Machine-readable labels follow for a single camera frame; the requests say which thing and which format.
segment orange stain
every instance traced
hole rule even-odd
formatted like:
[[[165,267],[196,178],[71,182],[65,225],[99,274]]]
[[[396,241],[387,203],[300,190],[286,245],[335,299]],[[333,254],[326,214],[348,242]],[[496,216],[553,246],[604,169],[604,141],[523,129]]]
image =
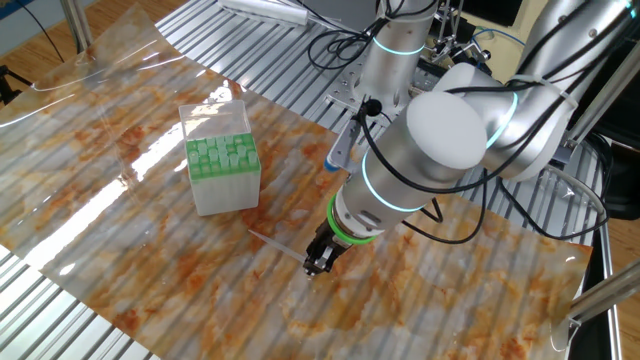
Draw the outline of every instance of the orange stain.
[[[527,358],[527,351],[518,339],[511,338],[500,347],[500,355],[503,360],[521,360]]]
[[[140,318],[137,315],[136,310],[131,309],[116,315],[113,318],[112,323],[118,329],[131,335],[134,334],[140,326]]]

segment metal rod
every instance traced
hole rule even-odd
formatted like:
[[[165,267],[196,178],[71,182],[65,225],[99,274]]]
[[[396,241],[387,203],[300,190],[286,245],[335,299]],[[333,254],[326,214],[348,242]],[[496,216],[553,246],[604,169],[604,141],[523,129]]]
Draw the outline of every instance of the metal rod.
[[[567,139],[573,147],[584,140],[598,120],[607,112],[609,106],[618,98],[640,70],[640,43],[637,43],[616,72],[600,90],[584,114],[569,131]]]
[[[449,17],[449,5],[451,4],[451,0],[447,0],[447,3],[444,5],[444,12],[442,14],[442,21],[440,22],[440,34],[438,34],[438,41],[437,43],[439,44],[442,39],[444,38],[444,28],[445,26],[447,26],[447,19]]]
[[[600,282],[571,304],[569,318],[584,323],[640,290],[640,259]]]
[[[79,0],[60,0],[60,4],[64,10],[64,16],[67,18],[67,23],[69,23],[71,36],[73,36],[79,54],[85,51],[93,42],[84,8]]]
[[[460,25],[460,18],[462,17],[462,5],[464,5],[464,0],[460,0],[460,5],[458,5],[458,16],[456,17],[456,25],[453,27],[453,36],[455,39],[458,38],[458,26]]]

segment black cable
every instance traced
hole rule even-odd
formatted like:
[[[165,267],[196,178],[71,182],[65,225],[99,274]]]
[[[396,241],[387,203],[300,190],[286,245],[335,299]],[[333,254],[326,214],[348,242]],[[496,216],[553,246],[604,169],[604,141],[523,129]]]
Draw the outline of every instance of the black cable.
[[[569,15],[567,15],[567,17],[564,20],[562,20],[558,25],[554,26],[553,29],[551,29],[551,31],[549,31],[545,36],[543,36],[542,39],[540,39],[540,41],[538,41],[538,43],[533,47],[533,49],[531,49],[531,51],[527,54],[524,60],[522,60],[522,63],[518,67],[518,71],[516,71],[516,73],[521,74],[524,71],[524,69],[526,69],[527,66],[529,66],[531,61],[533,61],[533,59],[538,54],[540,49],[542,49],[542,47],[547,42],[549,42],[549,40],[555,34],[557,34],[565,26],[571,23],[573,19],[575,19],[582,11],[584,11],[587,5],[588,5],[588,1],[585,1],[582,4],[580,4],[575,10],[573,10]]]
[[[420,209],[420,212],[425,214],[427,217],[431,218],[431,220],[441,224],[444,221],[444,217],[442,216],[442,211],[440,210],[440,204],[438,204],[438,200],[436,198],[431,199],[431,203],[433,204],[433,208],[436,210],[436,215],[433,215],[426,207]]]
[[[482,170],[482,176],[484,178],[487,177],[487,169],[483,169]],[[470,241],[471,239],[473,239],[476,235],[478,235],[478,232],[480,232],[480,229],[482,229],[482,224],[484,223],[484,215],[486,213],[487,210],[487,183],[484,183],[482,185],[482,205],[480,208],[480,218],[478,219],[478,224],[476,225],[476,228],[473,229],[473,231],[471,232],[471,234],[469,234],[467,237],[460,239],[460,240],[447,240],[447,239],[442,239],[439,238],[437,236],[431,235],[423,230],[420,230],[418,227],[416,227],[415,225],[407,222],[406,220],[402,220],[402,225],[408,227],[409,229],[417,232],[418,234],[429,238],[433,241],[437,241],[443,244],[448,244],[448,245],[460,245],[460,244],[464,244],[468,241]]]
[[[53,40],[51,40],[51,38],[49,37],[49,34],[47,34],[47,30],[45,30],[44,27],[42,26],[42,24],[40,24],[40,21],[38,21],[36,16],[33,15],[33,13],[31,11],[29,11],[29,9],[27,9],[27,7],[24,6],[24,4],[20,0],[16,0],[16,2],[20,6],[22,6],[22,8],[25,9],[29,13],[29,15],[31,15],[31,17],[33,18],[33,20],[36,21],[36,23],[38,23],[38,26],[40,26],[40,30],[42,30],[42,32],[47,37],[47,39],[49,39],[49,42],[51,43],[51,46],[53,46],[53,49],[56,51],[56,54],[58,54],[58,57],[60,58],[60,61],[62,61],[62,63],[64,63],[64,59],[62,58],[62,55],[60,55],[60,51],[58,51],[58,48],[56,47],[56,44],[53,43]]]
[[[529,213],[527,212],[527,210],[525,210],[522,205],[518,202],[518,200],[516,200],[513,195],[509,192],[509,190],[504,186],[502,179],[498,178],[497,179],[497,183],[498,183],[498,187],[500,188],[500,190],[505,194],[505,196],[507,197],[507,199],[509,200],[509,202],[511,202],[513,204],[513,206],[516,208],[516,210],[520,213],[520,215],[522,215],[525,220],[527,220],[527,223],[529,223],[529,225],[531,225],[536,232],[551,238],[551,239],[556,239],[556,240],[569,240],[572,239],[574,237],[578,237],[578,236],[582,236],[585,234],[588,234],[594,230],[599,229],[602,225],[606,224],[607,221],[609,221],[609,214],[607,213],[607,211],[605,210],[605,217],[600,220],[598,223],[596,223],[595,225],[584,229],[582,231],[578,231],[577,233],[571,234],[571,235],[561,235],[561,236],[556,236],[556,235],[551,235],[548,232],[544,231],[544,229],[542,227],[540,227],[540,225],[538,225],[535,220],[533,220],[533,218],[531,217],[531,215],[529,215]]]
[[[622,24],[625,20],[627,20],[630,17],[631,16],[627,11],[621,12],[618,16],[616,16],[616,18],[611,23],[609,23],[609,25],[607,25],[607,27],[604,30],[602,30],[602,32],[596,35],[596,37],[593,38],[593,40],[589,41],[580,50],[576,51],[574,54],[572,54],[571,56],[563,60],[560,64],[558,64],[558,66],[556,66],[553,70],[551,70],[549,73],[547,73],[543,77],[545,79],[549,79],[552,76],[559,73],[560,71],[564,70],[567,66],[574,63],[576,60],[581,58],[584,54],[586,54],[595,46],[597,46],[600,42],[602,42],[602,40],[604,40],[607,36],[609,36],[609,34],[611,34],[614,30],[616,30],[620,26],[620,24]]]
[[[342,28],[339,30],[330,30],[316,36],[313,40],[311,40],[311,42],[307,46],[307,57],[309,58],[309,61],[313,66],[322,70],[343,69],[349,64],[356,61],[360,57],[360,55],[364,53],[364,51],[367,49],[369,44],[371,44],[371,42],[373,41],[374,37],[378,35],[380,30],[382,30],[382,28],[385,25],[387,25],[389,21],[400,18],[400,17],[404,17],[404,16],[411,16],[411,15],[418,15],[418,14],[425,13],[429,11],[429,9],[431,9],[436,4],[436,0],[433,0],[428,6],[426,6],[423,9],[413,11],[413,12],[400,13],[400,10],[404,5],[404,1],[405,0],[401,0],[400,4],[398,4],[398,7],[395,10],[391,10],[391,4],[389,0],[386,0],[385,16],[377,18],[371,25],[367,26],[367,28],[365,28],[363,31],[355,32],[355,31]],[[306,5],[303,4],[303,6],[305,6],[305,8],[307,8],[308,10],[312,11]],[[319,16],[315,11],[312,11],[312,12],[316,16]],[[325,49],[329,54],[335,55],[336,58],[344,62],[342,64],[332,66],[330,65],[330,63],[333,61],[333,59],[331,59],[327,64],[319,64],[318,62],[315,61],[315,59],[311,54],[313,47],[320,40],[326,37],[334,36],[334,35],[346,35],[346,36],[345,37],[340,36],[338,39],[329,42],[327,45],[325,45]]]

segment wooden floor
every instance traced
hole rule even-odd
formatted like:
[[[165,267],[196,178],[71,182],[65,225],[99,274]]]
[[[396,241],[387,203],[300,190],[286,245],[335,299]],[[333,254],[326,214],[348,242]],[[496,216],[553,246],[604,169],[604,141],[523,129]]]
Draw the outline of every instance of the wooden floor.
[[[154,22],[186,2],[186,0],[138,1]],[[98,0],[89,6],[86,13],[94,38],[122,15],[130,4],[131,2],[126,0]],[[65,59],[75,55],[75,45],[66,23],[50,28],[48,33]],[[41,34],[1,57],[0,65],[3,64],[26,79],[36,81],[58,66],[60,60],[46,37]],[[14,89],[26,88],[17,81],[10,80],[10,84]],[[640,221],[611,220],[609,233],[616,271],[634,259],[640,258]],[[621,304],[618,311],[624,358],[638,359],[640,358],[640,294]]]

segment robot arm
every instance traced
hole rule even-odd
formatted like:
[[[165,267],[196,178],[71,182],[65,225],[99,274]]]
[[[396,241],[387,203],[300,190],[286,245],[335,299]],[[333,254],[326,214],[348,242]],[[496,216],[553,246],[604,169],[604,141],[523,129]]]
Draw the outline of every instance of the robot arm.
[[[531,31],[519,71],[521,80],[538,82],[538,86],[447,93],[454,88],[504,88],[473,66],[456,65],[434,91],[411,100],[376,141],[378,149],[411,182],[448,189],[478,164],[491,171],[503,167],[522,146],[522,138],[530,134],[529,142],[500,174],[514,181],[534,176],[553,156],[577,101],[599,70],[594,61],[624,28],[609,25],[620,16],[630,21],[629,14],[621,1],[551,0]],[[549,37],[558,21],[568,21],[567,16],[571,21]],[[545,36],[549,39],[544,46],[537,46]],[[597,45],[581,50],[593,45],[594,38],[599,39]],[[567,62],[580,51],[584,52],[581,57]],[[580,71],[589,66],[595,71]],[[370,103],[356,116],[363,116]],[[537,133],[531,133],[537,125]],[[371,151],[354,170],[330,202],[327,220],[307,248],[304,268],[310,275],[330,271],[335,259],[352,244],[372,240],[435,196],[401,181]]]

